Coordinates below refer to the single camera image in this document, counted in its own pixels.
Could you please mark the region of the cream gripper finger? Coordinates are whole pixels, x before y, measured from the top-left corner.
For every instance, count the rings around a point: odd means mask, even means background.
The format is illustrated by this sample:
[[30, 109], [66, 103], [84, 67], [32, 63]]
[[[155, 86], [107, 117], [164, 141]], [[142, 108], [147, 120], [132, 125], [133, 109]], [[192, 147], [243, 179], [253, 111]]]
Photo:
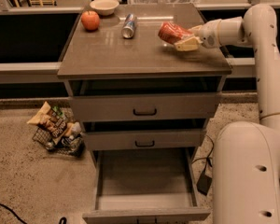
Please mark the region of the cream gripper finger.
[[201, 44], [202, 41], [199, 37], [192, 36], [174, 43], [174, 46], [177, 51], [193, 51], [198, 49]]
[[201, 25], [197, 25], [194, 27], [189, 28], [189, 30], [194, 33], [195, 35], [197, 35], [199, 33], [199, 31], [202, 29]]

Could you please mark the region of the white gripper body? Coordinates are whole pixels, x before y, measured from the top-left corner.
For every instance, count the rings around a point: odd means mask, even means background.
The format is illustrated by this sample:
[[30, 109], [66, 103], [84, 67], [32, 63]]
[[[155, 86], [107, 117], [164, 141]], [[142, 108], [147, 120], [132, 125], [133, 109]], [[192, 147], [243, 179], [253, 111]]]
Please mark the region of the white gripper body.
[[208, 49], [219, 48], [221, 46], [218, 38], [218, 28], [221, 20], [208, 21], [198, 30], [198, 37], [202, 45]]

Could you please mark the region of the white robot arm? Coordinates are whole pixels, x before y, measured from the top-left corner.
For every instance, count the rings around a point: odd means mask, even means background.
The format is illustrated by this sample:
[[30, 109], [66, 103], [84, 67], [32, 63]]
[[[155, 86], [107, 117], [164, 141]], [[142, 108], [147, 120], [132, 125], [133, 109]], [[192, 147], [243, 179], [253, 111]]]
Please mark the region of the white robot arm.
[[277, 18], [266, 4], [243, 17], [191, 27], [195, 42], [181, 40], [179, 50], [199, 46], [249, 46], [254, 51], [259, 122], [239, 121], [217, 136], [213, 154], [213, 223], [280, 224], [280, 52]]

